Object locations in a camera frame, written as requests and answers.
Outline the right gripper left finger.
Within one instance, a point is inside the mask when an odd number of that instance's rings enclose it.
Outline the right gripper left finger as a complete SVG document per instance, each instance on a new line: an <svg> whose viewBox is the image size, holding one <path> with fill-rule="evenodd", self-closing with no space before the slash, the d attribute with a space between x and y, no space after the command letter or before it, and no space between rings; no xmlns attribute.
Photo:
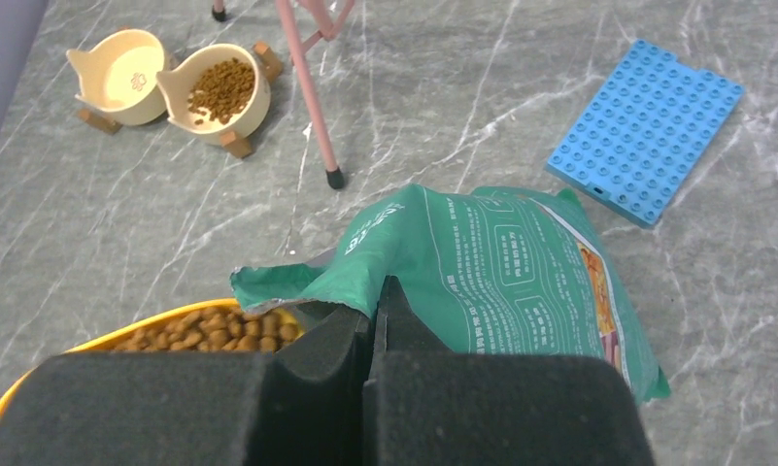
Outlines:
<svg viewBox="0 0 778 466"><path fill-rule="evenodd" d="M350 465L371 325L340 307L274 354L73 352L0 417L0 465Z"/></svg>

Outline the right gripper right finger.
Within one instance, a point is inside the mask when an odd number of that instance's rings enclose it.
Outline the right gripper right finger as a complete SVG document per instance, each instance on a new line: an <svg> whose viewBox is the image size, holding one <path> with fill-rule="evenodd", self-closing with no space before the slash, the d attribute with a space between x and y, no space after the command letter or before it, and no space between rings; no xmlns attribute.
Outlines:
<svg viewBox="0 0 778 466"><path fill-rule="evenodd" d="M394 277L379 300L362 401L367 465L655 461L632 395L606 362L451 351Z"/></svg>

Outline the green pet food bag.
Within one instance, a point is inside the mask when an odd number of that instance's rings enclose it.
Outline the green pet food bag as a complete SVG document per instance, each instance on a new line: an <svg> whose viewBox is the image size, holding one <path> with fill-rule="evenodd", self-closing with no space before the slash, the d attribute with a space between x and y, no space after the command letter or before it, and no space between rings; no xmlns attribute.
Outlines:
<svg viewBox="0 0 778 466"><path fill-rule="evenodd" d="M603 359L635 400L670 387L622 281L577 196L482 186L468 195L410 184L364 208L330 262L242 267L235 298L320 301L374 316L396 278L418 319L450 350Z"/></svg>

